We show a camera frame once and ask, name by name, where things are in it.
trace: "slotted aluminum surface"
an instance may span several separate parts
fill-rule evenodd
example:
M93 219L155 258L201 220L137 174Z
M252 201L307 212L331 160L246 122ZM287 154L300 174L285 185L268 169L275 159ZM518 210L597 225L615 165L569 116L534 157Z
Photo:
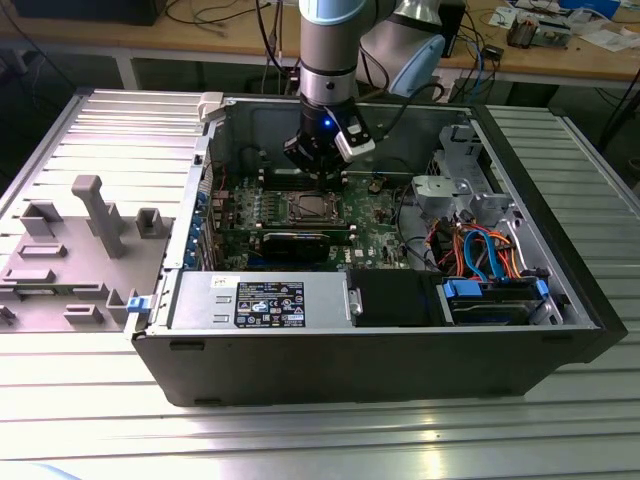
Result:
M564 138L560 129L553 134ZM579 183L536 172L550 185ZM609 183L599 181L598 169L577 173ZM611 220L617 217L602 218L620 228ZM584 224L571 225L588 234ZM607 287L611 295L638 278L634 268L624 276L611 262L593 268L601 281L608 275L619 283ZM618 301L631 302L618 305L630 335L593 364L562 368L524 398L178 408L120 334L0 335L0 456L109 480L638 478L637 299ZM428 375L446 365L407 368Z
M63 216L86 216L71 194L77 175L99 175L105 201L122 216L158 208L175 218L193 148L202 135L197 93L96 90L76 96L22 172L20 191L3 205L0 268L25 232L19 217L29 201L49 200Z
M637 332L637 197L568 119L546 109L489 110L616 312Z

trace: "power supply label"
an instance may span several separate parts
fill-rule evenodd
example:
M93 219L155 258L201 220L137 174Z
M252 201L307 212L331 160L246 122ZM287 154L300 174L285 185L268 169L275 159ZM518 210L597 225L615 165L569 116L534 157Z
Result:
M236 300L238 328L305 326L302 282L239 282Z

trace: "motherboard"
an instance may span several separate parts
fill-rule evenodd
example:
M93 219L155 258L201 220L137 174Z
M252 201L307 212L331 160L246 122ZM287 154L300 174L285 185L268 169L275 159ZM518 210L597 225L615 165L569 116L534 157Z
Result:
M395 222L399 189L354 177L339 190L267 189L229 179L214 192L208 236L215 270L409 268Z

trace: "blue box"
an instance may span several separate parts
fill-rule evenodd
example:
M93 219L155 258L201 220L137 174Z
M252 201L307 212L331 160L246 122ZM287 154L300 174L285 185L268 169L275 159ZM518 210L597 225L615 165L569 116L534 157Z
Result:
M620 0L558 0L558 5L569 10L588 8L611 19L620 6Z

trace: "circuit board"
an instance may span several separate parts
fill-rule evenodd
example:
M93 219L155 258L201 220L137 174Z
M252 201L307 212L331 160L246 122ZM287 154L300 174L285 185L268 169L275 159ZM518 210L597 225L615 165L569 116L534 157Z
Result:
M394 190L370 192L371 178L351 179L339 193L263 190L244 178L216 228L222 251L217 270L344 271L409 268L394 223ZM321 237L328 255L321 262L265 259L270 236Z

